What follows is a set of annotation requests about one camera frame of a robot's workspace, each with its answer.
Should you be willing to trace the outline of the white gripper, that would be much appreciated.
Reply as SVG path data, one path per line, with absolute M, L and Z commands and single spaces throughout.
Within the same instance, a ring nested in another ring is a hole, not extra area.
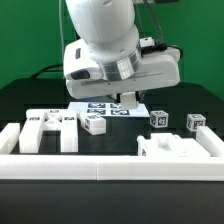
M 180 82 L 180 55 L 174 47 L 147 54 L 137 48 L 125 59 L 100 64 L 90 58 L 85 42 L 79 39 L 65 49 L 66 86 L 76 99 L 175 86 Z

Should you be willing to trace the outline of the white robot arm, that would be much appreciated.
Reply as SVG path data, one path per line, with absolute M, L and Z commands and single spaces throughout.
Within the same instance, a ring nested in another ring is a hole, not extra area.
M 80 39 L 67 45 L 63 71 L 76 99 L 174 86 L 179 83 L 180 50 L 134 24 L 133 0 L 66 0 Z

